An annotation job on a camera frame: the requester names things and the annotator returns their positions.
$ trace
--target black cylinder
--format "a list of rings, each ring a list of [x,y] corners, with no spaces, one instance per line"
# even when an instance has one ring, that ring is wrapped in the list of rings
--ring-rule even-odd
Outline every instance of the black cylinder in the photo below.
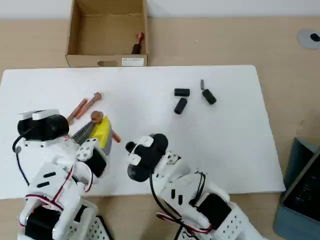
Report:
[[[214,104],[217,101],[217,99],[212,95],[209,89],[203,90],[202,95],[210,105]]]
[[[188,102],[187,99],[181,98],[178,104],[175,106],[174,112],[180,115],[185,109],[187,102]]]
[[[28,118],[18,122],[18,132],[20,135],[23,135],[26,140],[54,140],[68,134],[69,123],[64,116],[59,114],[40,120]]]
[[[175,88],[174,95],[176,97],[189,97],[190,96],[190,89],[188,89],[188,88]]]

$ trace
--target black cable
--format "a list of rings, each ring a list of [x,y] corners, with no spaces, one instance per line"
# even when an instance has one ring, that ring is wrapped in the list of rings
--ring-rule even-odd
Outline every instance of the black cable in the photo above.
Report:
[[[194,207],[196,205],[196,203],[199,201],[200,197],[201,197],[201,194],[204,190],[204,187],[205,187],[205,183],[206,183],[206,175],[203,173],[203,172],[196,172],[196,174],[200,174],[201,177],[200,177],[200,181],[199,181],[199,185],[198,185],[198,188],[197,188],[197,191],[196,191],[196,194],[194,196],[193,199],[190,200],[189,204]]]
[[[21,147],[17,147],[17,148],[16,148],[16,146],[17,146],[18,142],[19,142],[23,137],[25,137],[28,133],[30,133],[30,132],[31,132],[32,130],[34,130],[36,127],[38,127],[38,125],[36,125],[36,126],[34,126],[33,128],[30,128],[29,130],[25,131],[23,134],[21,134],[20,136],[18,136],[18,137],[14,140],[14,142],[13,142],[13,144],[12,144],[12,151],[15,153],[16,163],[18,164],[19,171],[20,171],[20,173],[21,173],[21,175],[22,175],[25,183],[26,183],[28,186],[30,185],[30,183],[29,183],[29,181],[28,181],[28,179],[27,179],[27,177],[26,177],[25,172],[23,171],[23,169],[22,169],[22,167],[21,167],[20,159],[19,159],[19,153],[20,153],[20,151],[21,151]]]
[[[162,203],[159,201],[156,193],[155,193],[155,189],[154,189],[154,183],[153,183],[153,179],[152,179],[152,175],[153,173],[150,173],[150,177],[149,177],[149,182],[150,182],[150,188],[151,188],[151,193],[152,196],[156,202],[156,204],[159,206],[159,208],[161,208],[162,211],[164,211],[169,217],[171,217],[177,224],[179,224],[181,227],[185,228],[185,229],[189,229],[189,227],[183,222],[181,221],[181,219],[176,218],[170,211],[168,211],[163,205]]]
[[[29,183],[29,181],[28,181],[28,179],[27,179],[27,177],[26,177],[26,175],[25,175],[25,173],[24,173],[24,171],[22,170],[22,167],[21,167],[21,165],[20,165],[19,154],[18,154],[18,153],[15,153],[15,157],[16,157],[16,163],[18,164],[18,168],[19,168],[19,170],[20,170],[20,172],[21,172],[21,175],[22,175],[22,177],[24,178],[25,183],[29,186],[30,183]]]
[[[177,231],[176,234],[175,234],[174,240],[178,240],[178,238],[179,238],[179,236],[180,236],[180,233],[181,233],[181,231],[182,231],[183,228],[184,228],[184,227],[183,227],[182,225],[180,225],[178,231]]]

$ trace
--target black object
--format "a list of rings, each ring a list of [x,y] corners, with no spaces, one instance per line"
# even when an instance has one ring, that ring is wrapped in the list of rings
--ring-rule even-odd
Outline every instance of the black object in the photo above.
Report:
[[[133,45],[131,54],[140,54],[141,52],[141,44],[136,43]]]
[[[210,105],[214,104],[217,101],[217,99],[212,95],[209,89],[203,90],[202,95]]]
[[[91,169],[92,173],[96,175],[97,178],[100,178],[103,174],[107,163],[104,158],[100,155],[98,150],[93,149],[92,157],[84,162]]]
[[[187,99],[185,98],[181,98],[178,102],[178,104],[175,106],[174,108],[174,112],[176,114],[181,114],[183,112],[183,110],[185,109],[186,105],[187,105]]]
[[[19,134],[23,135],[26,140],[54,140],[58,137],[67,135],[69,132],[67,119],[59,114],[48,116],[40,120],[33,120],[32,118],[20,120],[17,128]]]
[[[150,147],[138,145],[134,150],[134,153],[141,157],[139,164],[129,164],[127,169],[128,176],[137,182],[144,182],[149,178],[150,174],[154,172],[163,155],[166,154],[169,144],[167,137],[161,133],[150,135],[150,137],[153,138],[153,143]],[[127,148],[129,153],[131,153],[130,149],[131,147],[129,146]]]
[[[316,33],[312,33],[310,35],[310,38],[315,42],[320,42],[320,36],[318,34],[316,34]]]
[[[190,96],[190,89],[188,89],[188,88],[175,88],[174,95],[176,97],[189,97]]]
[[[293,191],[292,187],[298,186],[298,181],[302,180],[300,178],[301,174],[305,174],[308,166],[316,160],[318,150],[319,146],[311,144],[303,138],[295,137],[293,140],[288,167],[283,180],[287,191],[282,193],[273,223],[276,234],[284,239],[320,240],[320,223],[318,221],[284,205],[286,196],[289,197],[288,194]]]
[[[38,207],[29,215],[25,235],[34,240],[52,240],[52,231],[58,222],[60,212]]]
[[[305,172],[296,185],[288,191],[289,194],[283,201],[283,205],[297,213],[320,222],[320,154],[316,153],[315,159],[310,160]]]
[[[212,228],[217,230],[232,209],[221,197],[211,193],[196,210],[206,216],[212,224]]]
[[[84,210],[85,210],[86,208],[87,208],[87,206],[85,206],[85,205],[83,205],[83,204],[81,205],[78,213],[75,215],[74,221],[76,221],[77,223],[80,223],[80,221],[81,221],[81,215],[82,215],[82,213],[84,212]]]

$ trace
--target label on box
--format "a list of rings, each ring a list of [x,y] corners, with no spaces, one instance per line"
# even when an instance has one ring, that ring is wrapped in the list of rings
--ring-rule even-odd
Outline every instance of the label on box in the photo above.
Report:
[[[129,58],[124,57],[122,58],[122,66],[123,67],[141,67],[144,65],[145,59],[143,57],[135,57]]]

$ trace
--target white board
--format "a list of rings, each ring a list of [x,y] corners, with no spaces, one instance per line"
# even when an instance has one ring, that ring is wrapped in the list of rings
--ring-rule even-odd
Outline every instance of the white board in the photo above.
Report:
[[[200,79],[217,102],[209,105]],[[174,88],[189,88],[181,115]],[[90,195],[148,194],[147,183],[127,175],[125,144],[152,133],[168,137],[169,149],[230,194],[280,192],[285,189],[273,135],[254,66],[163,66],[118,68],[19,69],[4,72],[0,85],[0,199],[23,197],[27,191],[11,147],[17,114],[59,109],[68,116],[83,98],[95,92],[103,100],[93,110],[104,112],[122,142],[112,144],[109,174]],[[75,133],[90,120],[89,111],[75,121]],[[21,165],[29,179],[45,158],[45,149],[30,155],[25,148]]]

